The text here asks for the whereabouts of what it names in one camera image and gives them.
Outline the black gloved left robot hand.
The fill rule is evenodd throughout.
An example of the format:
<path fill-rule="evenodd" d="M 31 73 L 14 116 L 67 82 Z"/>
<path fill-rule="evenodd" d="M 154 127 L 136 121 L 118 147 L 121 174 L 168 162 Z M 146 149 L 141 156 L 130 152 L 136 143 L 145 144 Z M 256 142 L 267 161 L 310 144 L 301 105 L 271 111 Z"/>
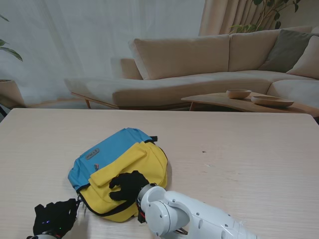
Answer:
<path fill-rule="evenodd" d="M 49 203 L 46 206 L 39 204 L 35 210 L 33 236 L 29 239 L 61 239 L 69 232 L 77 219 L 80 200 L 69 199 Z"/>

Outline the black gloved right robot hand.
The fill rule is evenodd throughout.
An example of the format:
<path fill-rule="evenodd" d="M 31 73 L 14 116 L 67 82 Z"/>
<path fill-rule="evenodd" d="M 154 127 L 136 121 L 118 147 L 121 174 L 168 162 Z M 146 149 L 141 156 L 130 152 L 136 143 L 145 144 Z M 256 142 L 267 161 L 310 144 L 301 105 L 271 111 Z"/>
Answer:
<path fill-rule="evenodd" d="M 120 187 L 119 191 L 112 191 L 109 196 L 114 201 L 135 201 L 139 192 L 149 184 L 149 181 L 139 171 L 132 173 L 122 173 L 114 177 L 109 188 Z"/>

